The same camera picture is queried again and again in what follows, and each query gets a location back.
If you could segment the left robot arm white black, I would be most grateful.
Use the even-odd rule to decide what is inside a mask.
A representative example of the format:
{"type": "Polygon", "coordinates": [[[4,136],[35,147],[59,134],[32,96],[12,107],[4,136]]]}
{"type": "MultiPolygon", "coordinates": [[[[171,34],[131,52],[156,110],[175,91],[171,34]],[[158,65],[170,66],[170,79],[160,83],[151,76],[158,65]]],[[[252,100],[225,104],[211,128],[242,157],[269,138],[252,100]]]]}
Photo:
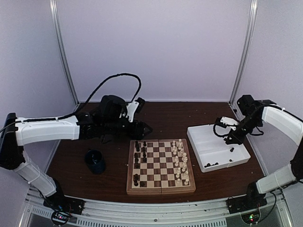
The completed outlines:
{"type": "Polygon", "coordinates": [[[118,133],[141,140],[152,133],[148,124],[134,118],[144,104],[141,98],[126,102],[115,95],[106,95],[92,111],[76,111],[69,116],[27,119],[9,113],[0,134],[0,166],[19,174],[38,189],[46,201],[63,210],[68,206],[68,199],[60,184],[32,162],[23,146],[51,140],[87,140],[118,133]]]}

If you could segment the white plastic compartment tray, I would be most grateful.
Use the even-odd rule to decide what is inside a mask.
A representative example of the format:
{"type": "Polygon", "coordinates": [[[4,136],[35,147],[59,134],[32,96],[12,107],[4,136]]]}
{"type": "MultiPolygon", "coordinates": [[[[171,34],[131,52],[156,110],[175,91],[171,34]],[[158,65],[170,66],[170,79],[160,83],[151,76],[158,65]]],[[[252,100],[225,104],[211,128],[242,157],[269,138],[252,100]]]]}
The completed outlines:
{"type": "Polygon", "coordinates": [[[223,138],[216,136],[212,124],[188,127],[187,136],[203,173],[244,164],[251,158],[243,144],[227,145],[223,138]],[[219,164],[204,168],[207,163],[216,162],[219,164]]]}

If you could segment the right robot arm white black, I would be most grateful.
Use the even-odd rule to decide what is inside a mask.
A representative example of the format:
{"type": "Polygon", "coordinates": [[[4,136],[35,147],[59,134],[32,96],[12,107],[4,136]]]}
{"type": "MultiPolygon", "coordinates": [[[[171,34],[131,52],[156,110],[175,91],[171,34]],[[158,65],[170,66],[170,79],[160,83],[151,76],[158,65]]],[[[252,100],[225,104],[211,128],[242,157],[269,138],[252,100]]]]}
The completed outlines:
{"type": "Polygon", "coordinates": [[[266,193],[303,181],[303,121],[271,100],[243,95],[237,103],[244,117],[241,121],[218,120],[222,127],[230,128],[223,135],[225,143],[241,145],[247,135],[256,136],[254,144],[271,171],[248,185],[242,203],[252,209],[266,193]]]}

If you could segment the wooden chess board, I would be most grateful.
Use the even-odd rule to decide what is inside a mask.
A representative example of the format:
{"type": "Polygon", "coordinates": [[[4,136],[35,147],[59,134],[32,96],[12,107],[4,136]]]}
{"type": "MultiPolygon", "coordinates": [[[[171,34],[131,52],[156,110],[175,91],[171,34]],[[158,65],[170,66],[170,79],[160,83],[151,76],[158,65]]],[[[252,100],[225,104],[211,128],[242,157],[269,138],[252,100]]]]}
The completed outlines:
{"type": "Polygon", "coordinates": [[[138,140],[140,145],[139,152],[135,148],[136,140],[130,142],[126,183],[126,192],[128,195],[180,194],[196,191],[196,183],[186,139],[182,140],[188,157],[187,167],[189,170],[190,185],[175,187],[171,152],[171,143],[174,140],[177,141],[178,139],[146,140],[146,163],[142,163],[144,140],[138,140]],[[134,158],[135,153],[138,154],[138,159],[134,158]],[[134,169],[135,160],[138,160],[138,163],[140,163],[139,169],[134,169]],[[139,175],[138,186],[134,185],[135,174],[139,175]],[[140,182],[145,182],[145,186],[141,187],[140,182]]]}

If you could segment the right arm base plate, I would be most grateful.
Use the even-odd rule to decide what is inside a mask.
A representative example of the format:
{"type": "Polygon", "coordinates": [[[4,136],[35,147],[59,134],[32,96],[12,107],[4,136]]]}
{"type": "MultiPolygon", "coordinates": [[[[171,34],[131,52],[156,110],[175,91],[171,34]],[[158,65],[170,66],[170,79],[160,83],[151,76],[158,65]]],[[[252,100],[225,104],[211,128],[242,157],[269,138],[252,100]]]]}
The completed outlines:
{"type": "Polygon", "coordinates": [[[247,196],[240,196],[236,198],[229,197],[226,201],[226,205],[229,210],[229,213],[234,214],[265,206],[267,205],[267,200],[265,198],[260,200],[249,200],[247,199],[247,196]]]}

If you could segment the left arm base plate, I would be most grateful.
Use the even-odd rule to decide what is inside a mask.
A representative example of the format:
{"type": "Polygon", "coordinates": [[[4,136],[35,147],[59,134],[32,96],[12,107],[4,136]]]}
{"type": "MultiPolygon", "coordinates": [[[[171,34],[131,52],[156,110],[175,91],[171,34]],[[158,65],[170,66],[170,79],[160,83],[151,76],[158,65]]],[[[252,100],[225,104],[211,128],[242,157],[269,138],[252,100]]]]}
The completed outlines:
{"type": "Polygon", "coordinates": [[[81,215],[85,201],[81,199],[64,197],[61,199],[44,198],[44,206],[51,208],[54,211],[64,212],[67,214],[81,215]]]}

